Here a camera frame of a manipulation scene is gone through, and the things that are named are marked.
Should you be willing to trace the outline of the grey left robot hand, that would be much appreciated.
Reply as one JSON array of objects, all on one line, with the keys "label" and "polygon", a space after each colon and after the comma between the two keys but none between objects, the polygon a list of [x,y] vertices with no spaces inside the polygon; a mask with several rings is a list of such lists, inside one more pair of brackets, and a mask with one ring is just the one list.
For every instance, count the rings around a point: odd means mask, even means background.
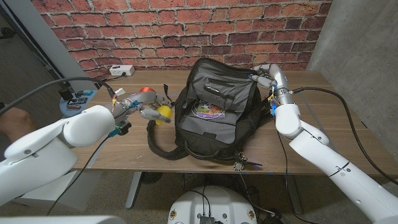
[{"label": "grey left robot hand", "polygon": [[117,102],[112,114],[116,124],[126,120],[130,114],[135,112],[139,112],[147,120],[170,123],[170,116],[158,111],[161,106],[166,106],[169,111],[171,110],[171,102],[168,99],[154,91],[143,91]]}]

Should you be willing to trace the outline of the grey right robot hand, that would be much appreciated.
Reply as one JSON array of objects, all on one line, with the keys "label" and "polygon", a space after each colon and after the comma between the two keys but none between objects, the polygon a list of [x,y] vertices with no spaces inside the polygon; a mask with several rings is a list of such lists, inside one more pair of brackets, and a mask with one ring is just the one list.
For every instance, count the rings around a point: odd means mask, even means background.
[{"label": "grey right robot hand", "polygon": [[249,78],[265,89],[270,89],[273,85],[276,86],[276,89],[289,89],[284,72],[276,64],[262,64],[252,68]]}]

